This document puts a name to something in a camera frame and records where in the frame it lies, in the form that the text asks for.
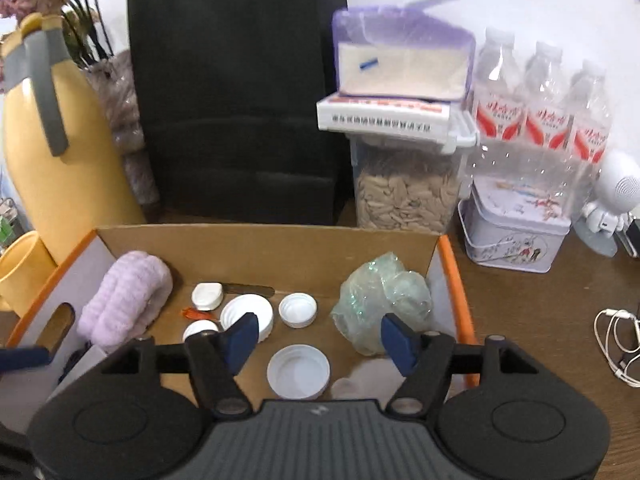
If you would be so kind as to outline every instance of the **white tin box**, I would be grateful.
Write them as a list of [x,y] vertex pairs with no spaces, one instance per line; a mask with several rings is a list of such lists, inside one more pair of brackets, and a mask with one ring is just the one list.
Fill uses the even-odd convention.
[[477,264],[547,272],[571,221],[558,202],[529,186],[477,177],[458,204],[466,254]]

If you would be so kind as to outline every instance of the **gray jug handle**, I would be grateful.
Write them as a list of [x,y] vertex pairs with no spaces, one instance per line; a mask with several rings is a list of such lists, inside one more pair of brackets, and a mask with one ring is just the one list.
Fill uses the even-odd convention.
[[36,30],[24,38],[23,44],[29,78],[49,151],[53,156],[60,156],[69,147],[69,140],[53,85],[47,34],[43,30]]

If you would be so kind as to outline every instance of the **bottle label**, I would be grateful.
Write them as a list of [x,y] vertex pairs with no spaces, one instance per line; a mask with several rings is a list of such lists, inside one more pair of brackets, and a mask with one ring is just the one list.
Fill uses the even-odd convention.
[[582,160],[598,163],[607,147],[609,129],[595,121],[574,118],[571,136],[575,155]]
[[483,138],[513,140],[520,131],[524,106],[521,102],[476,89],[472,115]]
[[569,133],[569,114],[562,108],[545,104],[530,106],[525,131],[527,139],[534,144],[562,149]]

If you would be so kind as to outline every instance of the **black bag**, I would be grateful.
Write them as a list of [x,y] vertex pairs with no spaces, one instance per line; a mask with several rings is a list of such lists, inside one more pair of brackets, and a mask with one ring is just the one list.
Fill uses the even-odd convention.
[[331,224],[348,142],[317,128],[335,91],[346,0],[129,0],[140,115],[165,206],[238,221]]

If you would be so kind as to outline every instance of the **ribbed gray panel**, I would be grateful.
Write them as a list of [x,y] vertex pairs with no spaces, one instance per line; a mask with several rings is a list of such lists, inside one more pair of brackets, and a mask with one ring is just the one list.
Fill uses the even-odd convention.
[[474,480],[420,424],[389,420],[372,401],[267,402],[218,425],[166,480]]

